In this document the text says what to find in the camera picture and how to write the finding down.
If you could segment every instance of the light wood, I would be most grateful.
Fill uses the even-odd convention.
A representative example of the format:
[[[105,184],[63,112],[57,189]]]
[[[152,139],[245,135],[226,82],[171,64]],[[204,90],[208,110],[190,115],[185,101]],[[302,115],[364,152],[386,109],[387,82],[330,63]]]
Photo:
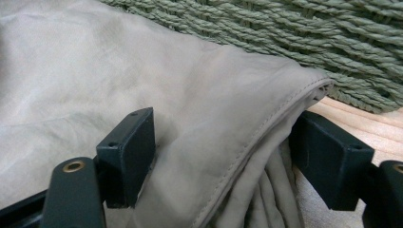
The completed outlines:
[[[385,160],[403,161],[403,108],[375,115],[326,97],[309,110],[373,147],[374,164]]]

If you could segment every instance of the stitched hem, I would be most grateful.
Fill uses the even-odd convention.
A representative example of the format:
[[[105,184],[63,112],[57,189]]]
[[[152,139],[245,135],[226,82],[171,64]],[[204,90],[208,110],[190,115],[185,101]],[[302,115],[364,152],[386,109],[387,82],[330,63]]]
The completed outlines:
[[[213,190],[213,193],[210,197],[210,199],[207,201],[207,203],[203,206],[203,208],[201,209],[201,211],[198,213],[198,215],[196,216],[196,218],[193,220],[191,228],[195,228],[196,224],[198,222],[200,222],[200,218],[202,217],[203,212],[208,208],[211,207],[212,204],[211,203],[213,198],[217,197],[217,193],[219,188],[222,188],[222,183],[225,180],[228,180],[226,177],[230,174],[230,171],[233,169],[233,166],[239,161],[239,159],[241,157],[244,157],[242,155],[245,154],[245,152],[248,151],[251,143],[256,139],[256,135],[262,130],[262,128],[273,118],[273,116],[275,116],[276,114],[278,114],[279,111],[281,111],[287,104],[289,104],[297,95],[299,95],[301,92],[303,92],[306,88],[308,88],[309,86],[312,86],[314,84],[317,84],[319,82],[322,81],[330,81],[329,78],[322,78],[316,81],[311,82],[310,84],[306,85],[304,88],[300,89],[298,92],[294,93],[287,101],[285,101],[284,103],[282,103],[268,118],[266,118],[263,123],[258,127],[258,129],[252,134],[251,136],[251,140],[243,147],[243,149],[238,153],[237,157],[234,159],[234,161],[228,166],[227,170],[225,171],[225,174],[221,177],[219,183],[216,185],[216,187]]]

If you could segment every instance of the small hole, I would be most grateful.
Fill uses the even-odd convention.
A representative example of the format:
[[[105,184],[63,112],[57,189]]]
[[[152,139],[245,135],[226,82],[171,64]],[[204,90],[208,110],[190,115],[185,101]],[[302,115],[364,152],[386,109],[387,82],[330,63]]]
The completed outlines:
[[[63,167],[65,173],[72,173],[84,168],[85,163],[83,161],[72,161]]]
[[[397,172],[403,174],[403,164],[395,164],[395,165],[393,166],[393,168],[394,168]]]
[[[362,149],[362,146],[359,145],[359,144],[351,144],[350,148],[352,148],[352,149]]]
[[[113,146],[116,146],[116,145],[118,145],[117,142],[110,142],[110,143],[108,144],[109,147],[113,147]]]
[[[70,165],[67,167],[67,169],[76,169],[76,168],[80,167],[80,165],[81,165],[81,164],[79,164],[79,163],[73,163],[73,164],[70,164]]]

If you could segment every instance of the twisted rope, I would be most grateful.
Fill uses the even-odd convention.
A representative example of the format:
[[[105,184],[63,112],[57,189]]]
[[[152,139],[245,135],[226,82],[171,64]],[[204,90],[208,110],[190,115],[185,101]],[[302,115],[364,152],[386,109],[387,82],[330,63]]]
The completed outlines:
[[[403,105],[403,2],[101,0],[170,29],[320,67],[331,97],[374,113]]]

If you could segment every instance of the folded cloth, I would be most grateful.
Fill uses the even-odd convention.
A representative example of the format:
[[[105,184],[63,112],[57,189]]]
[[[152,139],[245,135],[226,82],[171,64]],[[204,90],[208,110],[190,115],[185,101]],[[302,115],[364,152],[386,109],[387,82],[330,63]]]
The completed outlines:
[[[155,164],[109,227],[302,225],[278,147],[327,93],[322,72],[94,1],[5,0],[0,25],[0,207],[153,106]]]

